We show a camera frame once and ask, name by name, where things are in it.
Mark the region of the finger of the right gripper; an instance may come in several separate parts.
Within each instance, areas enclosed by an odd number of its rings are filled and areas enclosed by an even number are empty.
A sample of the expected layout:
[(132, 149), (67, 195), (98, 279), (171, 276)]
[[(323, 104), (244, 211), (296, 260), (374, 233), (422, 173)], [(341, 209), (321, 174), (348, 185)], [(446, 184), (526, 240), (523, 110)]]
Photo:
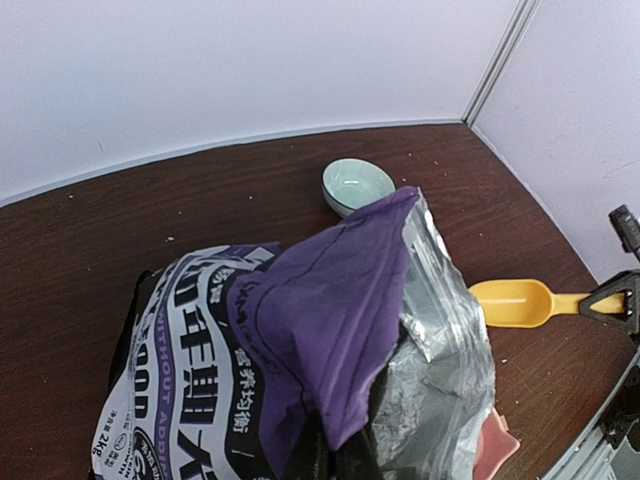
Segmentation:
[(639, 271), (614, 275), (579, 301), (579, 313), (594, 320), (639, 319)]

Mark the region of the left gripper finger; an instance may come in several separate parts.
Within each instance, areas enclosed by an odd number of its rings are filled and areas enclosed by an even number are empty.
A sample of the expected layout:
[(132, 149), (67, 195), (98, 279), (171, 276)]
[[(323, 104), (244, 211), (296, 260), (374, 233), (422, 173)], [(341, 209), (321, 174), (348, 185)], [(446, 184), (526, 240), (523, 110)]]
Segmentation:
[(319, 413), (311, 413), (294, 448), (295, 480), (382, 478), (369, 426), (355, 433), (338, 450), (332, 451)]

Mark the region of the yellow plastic scoop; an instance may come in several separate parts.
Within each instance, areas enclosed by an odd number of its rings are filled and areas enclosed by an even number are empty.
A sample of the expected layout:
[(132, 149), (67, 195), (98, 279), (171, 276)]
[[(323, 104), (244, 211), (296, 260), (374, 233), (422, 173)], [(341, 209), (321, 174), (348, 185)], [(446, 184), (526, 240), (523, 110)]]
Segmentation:
[[(581, 315), (579, 301), (591, 293), (556, 294), (535, 279), (489, 280), (473, 285), (470, 292), (480, 303), (487, 325), (522, 329), (540, 327), (554, 316)], [(639, 319), (596, 321), (627, 334), (639, 331)]]

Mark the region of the purple puppy food bag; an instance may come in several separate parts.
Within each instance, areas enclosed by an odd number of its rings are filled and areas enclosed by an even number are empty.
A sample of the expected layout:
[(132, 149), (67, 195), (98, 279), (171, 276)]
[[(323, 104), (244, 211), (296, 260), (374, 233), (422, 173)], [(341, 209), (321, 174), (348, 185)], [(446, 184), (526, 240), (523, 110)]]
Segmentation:
[(189, 252), (136, 283), (94, 479), (294, 479), (369, 426), (382, 479), (469, 479), (495, 398), (483, 311), (420, 190), (292, 247)]

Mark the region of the pink pet bowl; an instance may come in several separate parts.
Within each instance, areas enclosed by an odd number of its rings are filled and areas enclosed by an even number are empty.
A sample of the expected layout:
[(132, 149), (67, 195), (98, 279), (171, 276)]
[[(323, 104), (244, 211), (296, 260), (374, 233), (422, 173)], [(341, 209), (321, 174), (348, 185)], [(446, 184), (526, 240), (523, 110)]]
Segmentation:
[(509, 432), (506, 418), (493, 408), (481, 428), (472, 479), (493, 479), (519, 448), (520, 441)]

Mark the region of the light blue ceramic bowl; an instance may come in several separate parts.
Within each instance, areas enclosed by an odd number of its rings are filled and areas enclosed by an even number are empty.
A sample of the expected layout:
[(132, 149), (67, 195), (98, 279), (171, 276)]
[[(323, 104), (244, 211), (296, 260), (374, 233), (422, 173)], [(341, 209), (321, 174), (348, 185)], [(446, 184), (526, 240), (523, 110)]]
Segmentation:
[(324, 199), (341, 218), (395, 191), (395, 183), (389, 174), (364, 159), (337, 159), (322, 173)]

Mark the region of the aluminium front rail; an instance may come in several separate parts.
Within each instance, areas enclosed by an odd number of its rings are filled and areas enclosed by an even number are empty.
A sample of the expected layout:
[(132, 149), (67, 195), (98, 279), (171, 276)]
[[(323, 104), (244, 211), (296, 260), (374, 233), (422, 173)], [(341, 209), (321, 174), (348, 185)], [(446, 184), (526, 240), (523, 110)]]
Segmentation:
[(622, 392), (624, 382), (631, 378), (633, 368), (638, 366), (639, 351), (636, 351), (602, 406), (560, 459), (542, 476), (543, 480), (616, 479), (612, 462), (620, 447), (609, 443), (601, 424), (608, 408)]

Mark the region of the right aluminium frame post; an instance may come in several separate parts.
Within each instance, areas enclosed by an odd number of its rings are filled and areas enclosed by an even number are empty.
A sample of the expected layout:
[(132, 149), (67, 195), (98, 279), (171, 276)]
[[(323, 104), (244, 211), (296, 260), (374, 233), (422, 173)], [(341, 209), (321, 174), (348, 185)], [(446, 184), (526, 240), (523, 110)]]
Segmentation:
[(476, 123), (539, 4), (539, 0), (520, 0), (517, 2), (498, 46), (461, 117), (462, 123), (467, 127), (472, 128)]

